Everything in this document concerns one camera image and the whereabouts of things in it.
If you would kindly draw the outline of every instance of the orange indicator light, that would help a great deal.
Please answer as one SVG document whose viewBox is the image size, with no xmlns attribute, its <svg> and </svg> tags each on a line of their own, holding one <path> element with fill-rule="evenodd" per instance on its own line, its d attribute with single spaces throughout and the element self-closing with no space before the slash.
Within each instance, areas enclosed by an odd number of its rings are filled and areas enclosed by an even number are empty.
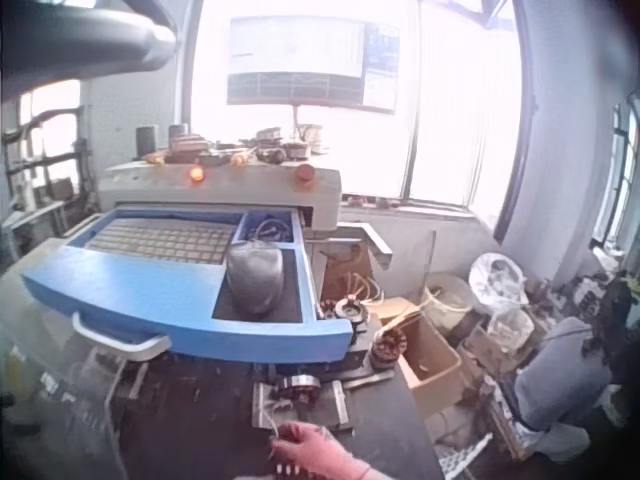
<svg viewBox="0 0 640 480">
<path fill-rule="evenodd" d="M 204 170 L 200 165 L 195 165 L 189 172 L 189 176 L 194 182 L 201 182 L 204 180 Z"/>
</svg>

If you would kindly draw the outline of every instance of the hand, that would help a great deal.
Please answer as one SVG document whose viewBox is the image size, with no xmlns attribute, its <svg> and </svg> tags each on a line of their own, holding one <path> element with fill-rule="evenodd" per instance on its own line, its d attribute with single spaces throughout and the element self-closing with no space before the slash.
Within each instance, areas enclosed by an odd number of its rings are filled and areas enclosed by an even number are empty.
<svg viewBox="0 0 640 480">
<path fill-rule="evenodd" d="M 324 427 L 285 423 L 271 446 L 279 457 L 330 480 L 362 480 L 371 467 L 356 460 Z"/>
</svg>

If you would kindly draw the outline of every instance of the white plastic bag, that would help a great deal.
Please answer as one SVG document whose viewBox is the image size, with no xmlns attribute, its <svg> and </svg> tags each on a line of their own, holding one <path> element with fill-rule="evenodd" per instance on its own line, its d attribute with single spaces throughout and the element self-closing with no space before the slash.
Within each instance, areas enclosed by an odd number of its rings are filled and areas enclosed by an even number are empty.
<svg viewBox="0 0 640 480">
<path fill-rule="evenodd" d="M 495 313 L 487 326 L 487 335 L 501 347 L 516 352 L 522 348 L 534 328 L 533 320 L 518 307 Z"/>
<path fill-rule="evenodd" d="M 469 273 L 469 285 L 480 302 L 480 310 L 490 315 L 528 304 L 525 280 L 520 267 L 499 253 L 480 255 Z"/>
</svg>

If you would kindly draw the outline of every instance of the finger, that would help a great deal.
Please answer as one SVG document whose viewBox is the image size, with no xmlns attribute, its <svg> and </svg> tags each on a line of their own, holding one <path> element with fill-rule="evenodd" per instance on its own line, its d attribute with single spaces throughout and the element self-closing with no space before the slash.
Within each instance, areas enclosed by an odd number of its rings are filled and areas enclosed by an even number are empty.
<svg viewBox="0 0 640 480">
<path fill-rule="evenodd" d="M 293 463 L 299 463 L 302 456 L 301 445 L 287 442 L 286 440 L 274 440 L 271 442 L 271 448 L 273 448 L 278 457 Z"/>
<path fill-rule="evenodd" d="M 278 429 L 282 437 L 291 436 L 298 441 L 309 438 L 322 431 L 322 427 L 304 422 L 286 422 Z"/>
</svg>

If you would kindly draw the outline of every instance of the computer screen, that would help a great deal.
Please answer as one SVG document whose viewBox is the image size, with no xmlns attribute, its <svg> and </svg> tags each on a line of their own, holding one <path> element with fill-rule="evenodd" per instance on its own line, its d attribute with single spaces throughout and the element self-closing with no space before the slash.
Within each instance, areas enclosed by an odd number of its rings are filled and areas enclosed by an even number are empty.
<svg viewBox="0 0 640 480">
<path fill-rule="evenodd" d="M 231 20 L 227 103 L 340 106 L 393 113 L 399 31 L 324 17 Z"/>
</svg>

